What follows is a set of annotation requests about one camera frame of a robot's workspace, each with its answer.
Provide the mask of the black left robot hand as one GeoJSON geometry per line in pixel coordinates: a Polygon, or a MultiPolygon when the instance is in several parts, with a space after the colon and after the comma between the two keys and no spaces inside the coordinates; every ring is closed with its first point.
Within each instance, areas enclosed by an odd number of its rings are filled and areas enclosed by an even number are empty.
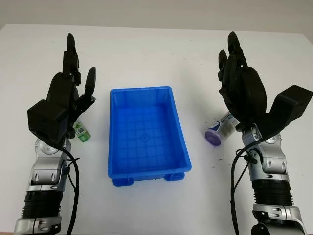
{"type": "Polygon", "coordinates": [[[75,39],[71,33],[67,35],[67,49],[63,53],[62,72],[57,73],[50,83],[47,101],[50,101],[67,113],[66,127],[63,137],[75,137],[74,123],[96,100],[93,96],[96,84],[96,67],[91,67],[86,78],[85,91],[79,95],[77,86],[81,84],[79,57],[76,52],[75,39]]]}

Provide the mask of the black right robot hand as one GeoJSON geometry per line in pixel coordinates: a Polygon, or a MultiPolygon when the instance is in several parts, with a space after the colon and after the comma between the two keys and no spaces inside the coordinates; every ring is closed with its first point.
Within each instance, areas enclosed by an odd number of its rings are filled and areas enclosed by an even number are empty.
{"type": "Polygon", "coordinates": [[[241,131],[265,114],[267,96],[259,74],[247,64],[235,32],[230,32],[227,42],[229,54],[221,50],[218,56],[219,93],[241,131]]]}

